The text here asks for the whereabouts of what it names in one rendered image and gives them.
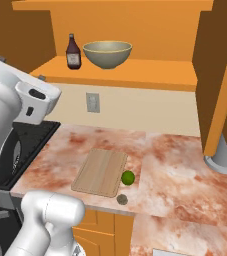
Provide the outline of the wooden cutting board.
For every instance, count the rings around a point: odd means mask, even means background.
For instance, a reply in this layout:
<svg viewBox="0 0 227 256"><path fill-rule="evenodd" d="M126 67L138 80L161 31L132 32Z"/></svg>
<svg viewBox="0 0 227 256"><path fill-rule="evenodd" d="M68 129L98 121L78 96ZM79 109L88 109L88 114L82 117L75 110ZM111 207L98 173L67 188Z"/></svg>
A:
<svg viewBox="0 0 227 256"><path fill-rule="evenodd" d="M116 196L127 154L93 148L82 164L71 189L113 198Z"/></svg>

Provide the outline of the pale grey cylinder object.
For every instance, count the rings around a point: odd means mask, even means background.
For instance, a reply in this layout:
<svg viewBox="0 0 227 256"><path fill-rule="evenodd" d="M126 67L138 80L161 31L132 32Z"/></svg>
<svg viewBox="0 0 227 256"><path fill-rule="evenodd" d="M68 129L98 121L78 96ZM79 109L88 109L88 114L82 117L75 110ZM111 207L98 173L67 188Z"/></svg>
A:
<svg viewBox="0 0 227 256"><path fill-rule="evenodd" d="M224 136L221 136L214 156L205 156L206 165L221 174L227 175L227 143Z"/></svg>

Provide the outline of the orange base cupboard door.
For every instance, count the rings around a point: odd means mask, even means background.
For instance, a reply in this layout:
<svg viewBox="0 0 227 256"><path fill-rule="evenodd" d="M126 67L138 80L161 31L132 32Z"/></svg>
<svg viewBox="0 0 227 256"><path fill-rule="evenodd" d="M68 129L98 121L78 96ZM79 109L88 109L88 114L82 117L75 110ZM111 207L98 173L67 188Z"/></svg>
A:
<svg viewBox="0 0 227 256"><path fill-rule="evenodd" d="M113 234L74 228L76 241L85 250L86 256L115 256L115 236Z"/></svg>

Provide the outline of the pale grey sink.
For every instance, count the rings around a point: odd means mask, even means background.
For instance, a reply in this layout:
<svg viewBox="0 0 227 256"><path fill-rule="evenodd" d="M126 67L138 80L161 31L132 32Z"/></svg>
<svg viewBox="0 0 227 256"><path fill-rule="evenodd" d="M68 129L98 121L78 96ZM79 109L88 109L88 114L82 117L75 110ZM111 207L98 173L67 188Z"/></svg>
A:
<svg viewBox="0 0 227 256"><path fill-rule="evenodd" d="M152 250L152 256L190 256L187 254L170 252L165 250L154 249Z"/></svg>

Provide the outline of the green lime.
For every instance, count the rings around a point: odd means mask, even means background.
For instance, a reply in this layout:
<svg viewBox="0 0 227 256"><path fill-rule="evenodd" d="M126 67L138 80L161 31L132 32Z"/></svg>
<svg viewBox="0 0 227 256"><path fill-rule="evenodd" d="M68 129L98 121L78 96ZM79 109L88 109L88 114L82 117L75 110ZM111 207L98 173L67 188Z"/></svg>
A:
<svg viewBox="0 0 227 256"><path fill-rule="evenodd" d="M132 171L126 170L121 176L121 181L124 185L132 185L135 181L135 175Z"/></svg>

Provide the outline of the orange drawer front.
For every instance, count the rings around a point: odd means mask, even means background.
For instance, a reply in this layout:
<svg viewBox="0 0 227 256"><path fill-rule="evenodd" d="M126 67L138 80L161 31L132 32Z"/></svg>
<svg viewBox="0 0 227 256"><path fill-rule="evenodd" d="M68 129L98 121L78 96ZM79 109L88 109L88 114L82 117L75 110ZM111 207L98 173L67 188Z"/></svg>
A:
<svg viewBox="0 0 227 256"><path fill-rule="evenodd" d="M79 227L96 232L113 234L115 226L114 217L115 215L113 213L87 209Z"/></svg>

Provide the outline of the black hob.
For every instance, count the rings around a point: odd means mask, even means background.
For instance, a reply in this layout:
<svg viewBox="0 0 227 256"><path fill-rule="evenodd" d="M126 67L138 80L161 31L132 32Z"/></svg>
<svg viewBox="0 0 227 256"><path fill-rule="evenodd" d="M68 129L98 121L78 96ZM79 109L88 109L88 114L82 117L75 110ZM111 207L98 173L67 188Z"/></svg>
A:
<svg viewBox="0 0 227 256"><path fill-rule="evenodd" d="M55 121L13 123L0 155L0 188L10 190L16 184L59 127Z"/></svg>

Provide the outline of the grey-brown garlic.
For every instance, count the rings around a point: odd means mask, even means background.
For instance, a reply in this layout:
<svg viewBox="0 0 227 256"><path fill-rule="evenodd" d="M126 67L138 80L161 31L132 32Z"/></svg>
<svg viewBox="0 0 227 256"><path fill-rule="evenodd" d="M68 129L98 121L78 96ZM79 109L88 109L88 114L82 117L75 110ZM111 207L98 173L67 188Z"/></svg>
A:
<svg viewBox="0 0 227 256"><path fill-rule="evenodd" d="M124 195L124 194L120 194L117 196L117 202L120 204L120 205L126 205L128 203L128 199L127 199L127 196Z"/></svg>

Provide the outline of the dark brown condiment bottle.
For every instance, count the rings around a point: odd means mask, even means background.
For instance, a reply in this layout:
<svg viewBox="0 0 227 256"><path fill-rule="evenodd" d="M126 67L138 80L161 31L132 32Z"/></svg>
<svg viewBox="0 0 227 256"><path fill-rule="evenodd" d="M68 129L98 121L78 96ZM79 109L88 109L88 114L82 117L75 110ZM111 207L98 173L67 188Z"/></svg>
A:
<svg viewBox="0 0 227 256"><path fill-rule="evenodd" d="M81 67L81 51L75 42L74 35L69 35L69 43L66 49L67 65L70 69L77 70Z"/></svg>

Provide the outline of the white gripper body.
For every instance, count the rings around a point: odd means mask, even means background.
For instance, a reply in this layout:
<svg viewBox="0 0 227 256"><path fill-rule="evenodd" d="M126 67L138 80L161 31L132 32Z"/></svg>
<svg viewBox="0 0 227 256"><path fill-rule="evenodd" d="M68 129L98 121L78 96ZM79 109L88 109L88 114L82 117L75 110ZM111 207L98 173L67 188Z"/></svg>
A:
<svg viewBox="0 0 227 256"><path fill-rule="evenodd" d="M2 61L0 61L0 72L10 72L10 73L16 75L22 81L27 82L35 87L39 87L44 91L52 90L52 86L50 84L43 82L42 80L39 80L25 72L22 72L22 71L18 70L17 68L14 68Z"/></svg>

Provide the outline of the grey-green bowl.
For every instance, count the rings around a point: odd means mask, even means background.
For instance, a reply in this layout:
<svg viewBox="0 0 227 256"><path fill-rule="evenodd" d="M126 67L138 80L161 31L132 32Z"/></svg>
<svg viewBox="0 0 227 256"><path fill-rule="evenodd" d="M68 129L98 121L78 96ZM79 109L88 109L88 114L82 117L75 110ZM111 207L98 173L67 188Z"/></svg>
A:
<svg viewBox="0 0 227 256"><path fill-rule="evenodd" d="M122 41L96 41L83 46L86 58L101 69L114 69L123 64L132 51L132 45Z"/></svg>

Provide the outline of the grey wall socket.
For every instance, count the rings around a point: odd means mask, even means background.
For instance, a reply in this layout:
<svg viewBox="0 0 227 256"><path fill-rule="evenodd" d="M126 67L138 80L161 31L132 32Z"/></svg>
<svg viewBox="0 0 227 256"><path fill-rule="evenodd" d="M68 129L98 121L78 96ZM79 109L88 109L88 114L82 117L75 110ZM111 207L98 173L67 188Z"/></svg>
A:
<svg viewBox="0 0 227 256"><path fill-rule="evenodd" d="M100 100L98 93L87 93L86 94L87 111L91 113L100 112Z"/></svg>

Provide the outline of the orange wall cabinet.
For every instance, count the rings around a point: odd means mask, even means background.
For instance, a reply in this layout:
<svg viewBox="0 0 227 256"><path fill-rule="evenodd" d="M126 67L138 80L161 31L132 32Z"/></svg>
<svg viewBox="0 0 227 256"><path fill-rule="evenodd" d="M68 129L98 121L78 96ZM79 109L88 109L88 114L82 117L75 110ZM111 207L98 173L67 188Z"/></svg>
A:
<svg viewBox="0 0 227 256"><path fill-rule="evenodd" d="M20 0L15 11L51 16L56 56L31 72L49 82L193 92L192 64L200 13L213 0ZM67 68L68 35L79 46L100 40L132 44L130 57L113 70L87 58L77 71Z"/></svg>

